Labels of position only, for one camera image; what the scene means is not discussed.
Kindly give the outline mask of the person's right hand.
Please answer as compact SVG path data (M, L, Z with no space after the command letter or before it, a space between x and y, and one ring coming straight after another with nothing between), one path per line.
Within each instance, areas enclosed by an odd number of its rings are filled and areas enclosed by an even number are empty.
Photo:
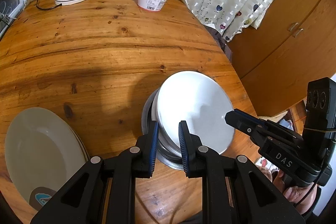
M295 207L300 214L306 213L311 206L313 205L316 195L317 195L317 188L318 186L314 186L314 188L310 191L310 193L306 196L306 194L311 189L311 185L308 187L291 187L288 188L285 186L285 183L282 180L284 176L283 171L279 171L276 178L273 181L273 184L276 188L284 195L284 197L291 203L298 205Z

